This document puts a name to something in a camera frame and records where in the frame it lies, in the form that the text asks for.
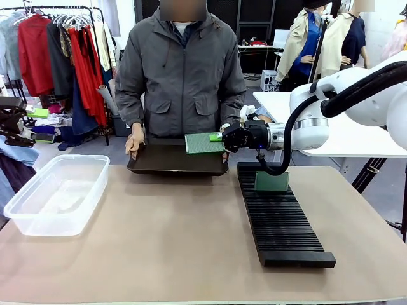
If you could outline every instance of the jacket zipper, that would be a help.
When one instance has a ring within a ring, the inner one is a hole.
[[[186,48],[184,48],[184,63],[183,63],[183,94],[181,95],[181,135],[184,134],[184,89],[185,89],[185,57],[186,57]]]

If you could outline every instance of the clear plastic container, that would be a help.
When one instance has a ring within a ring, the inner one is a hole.
[[[21,233],[75,236],[88,223],[107,185],[106,156],[52,159],[4,208]]]

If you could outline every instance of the dark tray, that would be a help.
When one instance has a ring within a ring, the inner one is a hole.
[[[238,179],[264,267],[334,268],[336,260],[325,252],[294,193],[257,192],[254,180],[259,163],[238,163]]]
[[[134,173],[171,176],[222,176],[229,168],[222,153],[186,154],[184,139],[149,139],[137,161],[127,168]]]

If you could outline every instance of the floor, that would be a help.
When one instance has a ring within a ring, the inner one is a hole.
[[[253,92],[260,91],[259,87],[249,87],[245,98],[246,105],[259,106],[253,97]],[[103,137],[99,137],[82,146],[70,148],[65,152],[60,152],[56,145],[37,144],[36,148],[41,151],[40,157],[35,167],[41,168],[50,159],[59,154],[103,154],[109,156],[112,165],[126,165],[128,157],[124,155],[126,138],[111,137],[110,146],[106,146]],[[230,166],[236,166],[238,161],[255,161],[256,152],[243,149],[238,154],[232,154]],[[273,158],[271,152],[267,152],[266,158],[270,161]],[[347,176],[352,182],[361,168],[367,162],[364,158],[354,158],[350,160],[351,169]],[[338,168],[329,158],[312,158],[293,152],[292,165],[296,166],[331,166]],[[405,168],[407,159],[389,159],[383,166],[380,173],[375,177],[370,186],[365,190],[363,196],[370,202],[373,208],[385,219],[393,222],[401,220],[402,204],[404,196]],[[390,301],[389,305],[406,305],[407,301]]]

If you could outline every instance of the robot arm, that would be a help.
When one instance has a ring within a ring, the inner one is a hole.
[[[298,87],[291,93],[291,116],[282,125],[237,123],[223,133],[225,148],[284,149],[281,166],[270,167],[259,151],[257,159],[270,175],[284,173],[291,149],[320,148],[329,137],[329,121],[343,112],[367,126],[387,125],[394,141],[407,149],[407,51],[367,70],[351,68]]]
[[[5,143],[13,146],[33,147],[35,134],[26,128],[21,119],[31,112],[18,97],[0,97],[0,135],[6,137]]]

